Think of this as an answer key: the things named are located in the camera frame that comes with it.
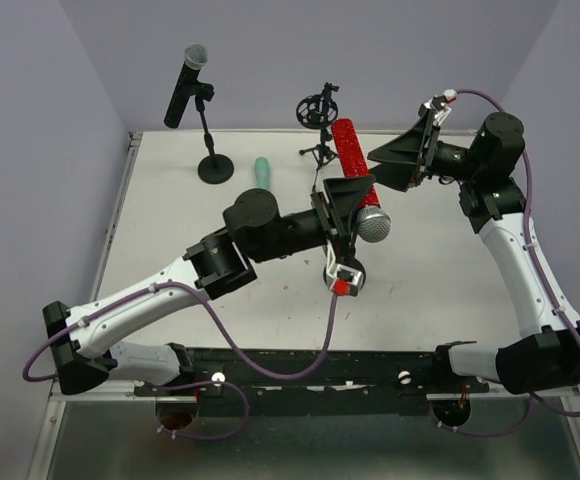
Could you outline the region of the short black round-base stand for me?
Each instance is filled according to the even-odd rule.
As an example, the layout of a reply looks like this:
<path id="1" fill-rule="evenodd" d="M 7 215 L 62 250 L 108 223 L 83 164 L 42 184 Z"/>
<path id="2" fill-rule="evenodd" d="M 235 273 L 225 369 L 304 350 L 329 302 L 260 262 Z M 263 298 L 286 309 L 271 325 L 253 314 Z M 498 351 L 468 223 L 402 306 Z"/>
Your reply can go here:
<path id="1" fill-rule="evenodd" d="M 196 81 L 193 86 L 193 96 L 203 129 L 204 144 L 208 152 L 198 164 L 198 176 L 206 184 L 225 183 L 234 174 L 234 163 L 226 155 L 218 154 L 215 151 L 214 138 L 210 133 L 205 114 L 205 103 L 210 102 L 214 97 L 214 87 L 209 83 Z"/>

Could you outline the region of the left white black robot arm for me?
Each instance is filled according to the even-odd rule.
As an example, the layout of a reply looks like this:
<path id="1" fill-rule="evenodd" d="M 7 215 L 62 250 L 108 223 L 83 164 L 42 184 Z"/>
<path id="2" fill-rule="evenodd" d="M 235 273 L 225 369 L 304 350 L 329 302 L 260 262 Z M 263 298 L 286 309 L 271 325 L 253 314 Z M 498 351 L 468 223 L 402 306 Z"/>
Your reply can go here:
<path id="1" fill-rule="evenodd" d="M 192 372 L 180 347 L 136 345 L 132 333 L 177 311 L 230 294 L 256 280 L 254 264 L 321 247 L 334 299 L 355 296 L 365 280 L 353 264 L 356 217 L 374 185 L 371 175 L 331 178 L 308 210 L 283 216 L 276 197 L 252 188 L 223 213 L 223 228 L 205 236 L 156 274 L 106 298 L 42 310 L 60 389 L 90 391 L 109 379 L 168 389 Z"/>

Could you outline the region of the red microphone grey grille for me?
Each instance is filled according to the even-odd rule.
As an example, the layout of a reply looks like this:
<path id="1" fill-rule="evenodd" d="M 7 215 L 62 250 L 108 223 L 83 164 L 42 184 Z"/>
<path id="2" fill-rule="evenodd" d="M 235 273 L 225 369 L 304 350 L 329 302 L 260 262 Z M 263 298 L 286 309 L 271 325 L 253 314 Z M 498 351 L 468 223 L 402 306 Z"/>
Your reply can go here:
<path id="1" fill-rule="evenodd" d="M 351 119 L 340 118 L 332 124 L 331 133 L 346 179 L 357 181 L 362 198 L 356 213 L 356 230 L 367 243 L 385 240 L 391 231 L 391 219 L 383 210 L 367 161 Z"/>

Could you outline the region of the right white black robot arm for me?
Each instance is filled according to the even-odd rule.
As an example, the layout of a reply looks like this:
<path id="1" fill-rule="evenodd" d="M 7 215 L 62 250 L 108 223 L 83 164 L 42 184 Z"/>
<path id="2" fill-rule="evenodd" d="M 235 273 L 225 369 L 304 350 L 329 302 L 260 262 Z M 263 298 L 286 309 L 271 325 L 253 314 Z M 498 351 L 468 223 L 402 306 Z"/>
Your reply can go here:
<path id="1" fill-rule="evenodd" d="M 551 272 L 526 214 L 529 195 L 512 178 L 525 149 L 515 116 L 486 117 L 471 145 L 440 141 L 441 110 L 423 106 L 407 132 L 370 151 L 376 181 L 405 192 L 425 179 L 459 183 L 459 205 L 493 256 L 512 300 L 520 338 L 509 346 L 455 343 L 447 348 L 451 371 L 496 381 L 510 393 L 580 383 L 580 318 Z"/>

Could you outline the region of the black microphone silver grille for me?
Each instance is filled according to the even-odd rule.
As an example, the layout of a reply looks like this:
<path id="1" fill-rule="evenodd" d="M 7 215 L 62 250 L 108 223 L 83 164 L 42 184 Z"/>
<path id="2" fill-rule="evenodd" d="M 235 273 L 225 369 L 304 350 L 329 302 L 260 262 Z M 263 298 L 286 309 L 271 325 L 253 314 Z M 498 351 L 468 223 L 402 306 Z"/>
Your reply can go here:
<path id="1" fill-rule="evenodd" d="M 198 90 L 200 70 L 208 61 L 204 45 L 193 43 L 184 50 L 184 63 L 176 81 L 171 100 L 164 116 L 164 125 L 170 129 L 179 127 L 189 98 Z"/>

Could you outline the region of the tall black round-base stand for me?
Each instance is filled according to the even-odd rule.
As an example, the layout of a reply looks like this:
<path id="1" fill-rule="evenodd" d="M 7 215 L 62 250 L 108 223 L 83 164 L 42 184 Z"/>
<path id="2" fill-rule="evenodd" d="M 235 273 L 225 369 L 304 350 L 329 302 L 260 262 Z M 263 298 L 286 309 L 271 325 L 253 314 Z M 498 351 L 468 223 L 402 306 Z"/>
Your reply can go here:
<path id="1" fill-rule="evenodd" d="M 356 257 L 357 235 L 345 223 L 330 221 L 323 247 L 325 263 L 322 279 L 326 287 L 339 295 L 356 297 L 366 282 L 366 269 Z"/>

